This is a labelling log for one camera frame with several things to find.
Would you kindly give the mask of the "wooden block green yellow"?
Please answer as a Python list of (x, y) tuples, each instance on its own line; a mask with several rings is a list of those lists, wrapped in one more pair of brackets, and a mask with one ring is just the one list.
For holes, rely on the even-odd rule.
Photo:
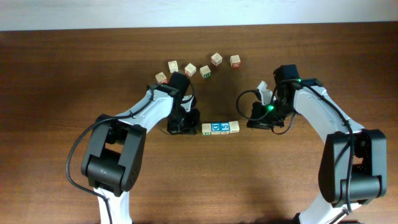
[(201, 132), (202, 135), (211, 135), (211, 123), (202, 123)]

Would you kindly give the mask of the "wooden block red leaf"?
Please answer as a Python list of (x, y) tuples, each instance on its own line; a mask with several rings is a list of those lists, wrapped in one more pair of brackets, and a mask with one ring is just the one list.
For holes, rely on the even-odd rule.
[(229, 131), (230, 133), (238, 133), (240, 130), (238, 121), (230, 121), (229, 122)]

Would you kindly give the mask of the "blue D wooden block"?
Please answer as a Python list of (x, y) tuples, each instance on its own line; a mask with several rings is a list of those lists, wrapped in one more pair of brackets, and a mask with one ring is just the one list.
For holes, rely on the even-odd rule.
[(220, 123), (211, 123), (211, 135), (217, 135), (221, 133)]

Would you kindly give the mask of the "blue 5 wooden block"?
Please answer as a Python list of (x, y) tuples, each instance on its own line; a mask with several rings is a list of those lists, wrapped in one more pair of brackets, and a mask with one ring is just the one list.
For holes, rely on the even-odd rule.
[(229, 134), (230, 133), (230, 125), (229, 123), (220, 123), (220, 134)]

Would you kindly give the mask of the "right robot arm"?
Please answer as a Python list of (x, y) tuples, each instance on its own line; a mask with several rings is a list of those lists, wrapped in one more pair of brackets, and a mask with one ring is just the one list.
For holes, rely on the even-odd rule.
[(287, 117), (303, 116), (321, 137), (324, 150), (318, 171), (320, 193), (294, 216), (294, 223), (339, 223), (353, 210), (387, 191), (387, 142), (379, 129), (352, 120), (316, 78), (302, 79), (296, 65), (274, 70), (275, 88), (265, 82), (252, 92), (257, 101), (247, 126), (284, 127)]

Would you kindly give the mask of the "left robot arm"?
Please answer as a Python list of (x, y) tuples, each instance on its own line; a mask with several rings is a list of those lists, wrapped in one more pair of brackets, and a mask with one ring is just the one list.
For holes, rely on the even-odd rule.
[(156, 124), (167, 119), (169, 134), (197, 134), (197, 100), (186, 94), (191, 86), (186, 75), (173, 72), (168, 83), (149, 85), (132, 108), (102, 114), (90, 128), (81, 173), (98, 198), (102, 223), (132, 223), (129, 192), (141, 171), (146, 135)]

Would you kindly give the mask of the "wooden block red side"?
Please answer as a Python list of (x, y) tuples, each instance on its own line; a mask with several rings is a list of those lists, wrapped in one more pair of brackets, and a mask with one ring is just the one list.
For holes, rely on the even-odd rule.
[(155, 79), (158, 83), (160, 84), (167, 84), (168, 83), (168, 78), (163, 72), (160, 72), (155, 75)]

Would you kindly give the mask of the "wooden block red letter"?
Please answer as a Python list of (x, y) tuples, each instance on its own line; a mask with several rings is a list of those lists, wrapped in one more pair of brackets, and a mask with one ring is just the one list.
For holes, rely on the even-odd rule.
[(189, 77), (192, 77), (196, 71), (197, 68), (194, 66), (192, 63), (189, 63), (185, 68), (184, 68), (185, 74), (188, 75)]

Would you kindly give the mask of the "plain wooden block outline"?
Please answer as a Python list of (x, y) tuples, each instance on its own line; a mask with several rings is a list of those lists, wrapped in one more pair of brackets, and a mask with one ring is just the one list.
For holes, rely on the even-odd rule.
[(178, 72), (178, 71), (179, 71), (179, 69), (178, 69), (178, 63), (177, 63), (176, 60), (169, 61), (169, 62), (168, 62), (168, 66), (169, 66), (169, 71), (170, 71), (170, 73)]

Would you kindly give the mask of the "wooden block green side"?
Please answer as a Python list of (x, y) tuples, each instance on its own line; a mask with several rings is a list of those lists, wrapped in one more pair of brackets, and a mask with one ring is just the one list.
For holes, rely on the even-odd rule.
[(211, 70), (210, 70), (209, 66), (205, 65), (205, 66), (201, 67), (200, 74), (203, 77), (203, 79), (207, 79), (207, 78), (211, 77)]

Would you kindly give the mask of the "wooden block red bottom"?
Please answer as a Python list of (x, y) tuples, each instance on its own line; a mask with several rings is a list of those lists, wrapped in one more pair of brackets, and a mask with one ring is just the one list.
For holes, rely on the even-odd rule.
[(229, 60), (232, 68), (238, 68), (241, 65), (241, 59), (239, 55), (232, 55), (230, 56)]

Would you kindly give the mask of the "wooden block red I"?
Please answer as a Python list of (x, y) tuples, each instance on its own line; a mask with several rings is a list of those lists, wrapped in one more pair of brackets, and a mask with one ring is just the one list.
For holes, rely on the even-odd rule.
[(211, 63), (217, 67), (223, 61), (222, 56), (219, 53), (215, 53), (211, 56)]

